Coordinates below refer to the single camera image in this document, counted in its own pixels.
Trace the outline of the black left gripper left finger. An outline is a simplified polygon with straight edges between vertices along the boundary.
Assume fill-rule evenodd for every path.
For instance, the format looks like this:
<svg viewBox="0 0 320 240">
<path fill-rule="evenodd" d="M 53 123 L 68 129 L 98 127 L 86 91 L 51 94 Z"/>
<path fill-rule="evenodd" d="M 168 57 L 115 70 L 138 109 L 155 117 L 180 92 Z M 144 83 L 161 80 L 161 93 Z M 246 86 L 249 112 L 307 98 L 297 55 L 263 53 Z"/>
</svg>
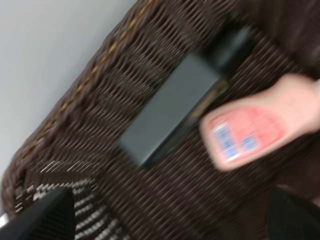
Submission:
<svg viewBox="0 0 320 240">
<path fill-rule="evenodd" d="M 2 240 L 73 240 L 75 200 L 70 187 L 57 187 L 0 228 Z"/>
</svg>

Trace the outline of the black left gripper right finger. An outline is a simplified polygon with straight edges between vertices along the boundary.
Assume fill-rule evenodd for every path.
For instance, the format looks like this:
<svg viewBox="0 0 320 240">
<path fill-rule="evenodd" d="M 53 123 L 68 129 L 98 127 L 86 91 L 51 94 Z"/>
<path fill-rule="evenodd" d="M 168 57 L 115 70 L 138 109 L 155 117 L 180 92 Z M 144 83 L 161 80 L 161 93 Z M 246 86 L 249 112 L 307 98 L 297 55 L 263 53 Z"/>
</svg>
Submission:
<svg viewBox="0 0 320 240">
<path fill-rule="evenodd" d="M 318 240 L 320 207 L 292 192 L 274 188 L 268 198 L 266 225 L 270 240 Z"/>
</svg>

